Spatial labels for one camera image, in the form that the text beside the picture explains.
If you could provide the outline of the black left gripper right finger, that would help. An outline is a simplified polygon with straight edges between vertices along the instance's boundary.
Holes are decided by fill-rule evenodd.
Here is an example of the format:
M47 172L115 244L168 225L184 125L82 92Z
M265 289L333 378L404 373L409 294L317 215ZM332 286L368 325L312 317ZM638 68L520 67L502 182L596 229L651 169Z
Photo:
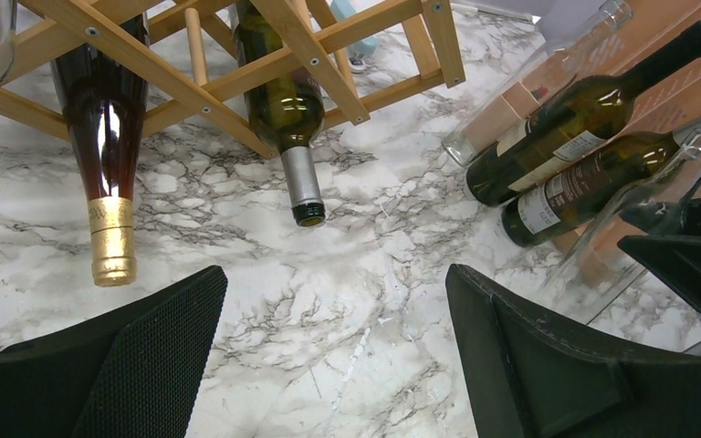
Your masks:
M620 339L470 266L446 294L481 437L701 437L701 357Z

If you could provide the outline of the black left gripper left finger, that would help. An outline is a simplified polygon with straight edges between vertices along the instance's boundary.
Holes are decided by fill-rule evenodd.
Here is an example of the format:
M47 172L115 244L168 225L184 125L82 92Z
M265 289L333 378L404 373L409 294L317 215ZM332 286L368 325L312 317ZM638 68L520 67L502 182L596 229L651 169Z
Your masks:
M225 300L209 266L0 351L0 437L183 437Z

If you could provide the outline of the dark green top wine bottle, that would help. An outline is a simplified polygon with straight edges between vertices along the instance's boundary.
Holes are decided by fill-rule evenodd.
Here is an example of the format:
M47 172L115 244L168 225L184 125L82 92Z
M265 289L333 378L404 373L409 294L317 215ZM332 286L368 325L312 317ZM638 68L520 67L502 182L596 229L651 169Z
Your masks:
M667 133L636 131L610 141L506 205L508 238L530 247L589 222L624 186L663 169L696 128L701 117Z

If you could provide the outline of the green wine bottle beige label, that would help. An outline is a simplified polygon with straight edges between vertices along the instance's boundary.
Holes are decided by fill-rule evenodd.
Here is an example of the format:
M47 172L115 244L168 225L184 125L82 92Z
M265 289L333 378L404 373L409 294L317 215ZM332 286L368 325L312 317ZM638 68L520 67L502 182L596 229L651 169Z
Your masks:
M701 20L619 76L580 79L492 142L468 166L466 184L496 206L595 151L621 132L646 90L701 57Z

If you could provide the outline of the dark bottle silver cap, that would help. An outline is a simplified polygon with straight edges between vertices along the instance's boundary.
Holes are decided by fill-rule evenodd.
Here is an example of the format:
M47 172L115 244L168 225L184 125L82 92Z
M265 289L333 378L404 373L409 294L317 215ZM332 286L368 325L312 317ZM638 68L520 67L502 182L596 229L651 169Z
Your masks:
M251 2L235 2L230 20L240 67L283 47L281 37ZM318 82L305 68L298 68L250 89L245 101L253 131L262 142L277 149L296 224L322 224L325 205L310 151L310 143L325 118Z

